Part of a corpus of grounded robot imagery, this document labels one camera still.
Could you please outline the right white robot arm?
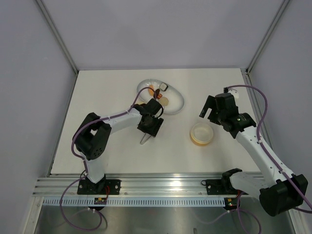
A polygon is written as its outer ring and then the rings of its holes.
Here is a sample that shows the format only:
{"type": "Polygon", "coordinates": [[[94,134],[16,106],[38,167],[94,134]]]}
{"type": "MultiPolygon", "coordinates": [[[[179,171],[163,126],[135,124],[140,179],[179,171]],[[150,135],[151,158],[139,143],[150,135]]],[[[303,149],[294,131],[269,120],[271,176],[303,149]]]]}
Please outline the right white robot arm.
{"type": "Polygon", "coordinates": [[[247,113],[240,113],[231,93],[208,96],[200,117],[211,110],[208,120],[223,129],[243,146],[264,180],[246,174],[239,168],[222,174],[221,187],[226,193],[240,190],[257,198],[270,216],[294,209],[303,204],[308,181],[304,175],[295,175],[274,153],[262,136],[257,125],[247,113]]]}

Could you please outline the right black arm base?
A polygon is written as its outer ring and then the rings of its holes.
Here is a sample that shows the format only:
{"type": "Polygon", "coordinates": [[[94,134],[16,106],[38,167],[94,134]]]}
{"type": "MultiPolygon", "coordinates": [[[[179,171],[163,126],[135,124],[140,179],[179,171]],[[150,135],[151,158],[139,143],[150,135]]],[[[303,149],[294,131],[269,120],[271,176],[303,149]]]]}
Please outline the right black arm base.
{"type": "Polygon", "coordinates": [[[221,179],[206,179],[201,181],[201,185],[206,188],[207,195],[240,195],[241,191],[226,187],[221,179]]]}

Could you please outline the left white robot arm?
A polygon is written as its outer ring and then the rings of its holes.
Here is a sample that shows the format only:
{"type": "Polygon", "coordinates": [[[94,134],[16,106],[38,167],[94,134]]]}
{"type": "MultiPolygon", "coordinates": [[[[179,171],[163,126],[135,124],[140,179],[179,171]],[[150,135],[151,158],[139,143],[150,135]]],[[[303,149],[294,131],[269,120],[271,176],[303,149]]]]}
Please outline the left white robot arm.
{"type": "Polygon", "coordinates": [[[72,154],[83,161],[85,177],[89,180],[88,188],[95,194],[105,189],[103,166],[99,158],[104,153],[110,135],[128,127],[136,126],[138,130],[155,137],[164,121],[158,112],[163,107],[148,107],[147,104],[136,104],[127,111],[100,117],[90,113],[74,134],[71,143],[72,154]]]}

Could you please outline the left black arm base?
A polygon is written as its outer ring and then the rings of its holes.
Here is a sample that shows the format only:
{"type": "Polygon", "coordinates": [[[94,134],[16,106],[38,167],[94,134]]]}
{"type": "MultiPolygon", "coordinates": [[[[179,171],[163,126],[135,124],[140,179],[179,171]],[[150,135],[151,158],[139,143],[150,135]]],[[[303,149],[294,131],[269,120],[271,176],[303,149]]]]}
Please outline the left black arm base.
{"type": "Polygon", "coordinates": [[[121,180],[105,179],[98,183],[92,183],[89,179],[83,179],[78,184],[78,195],[119,195],[121,180]]]}

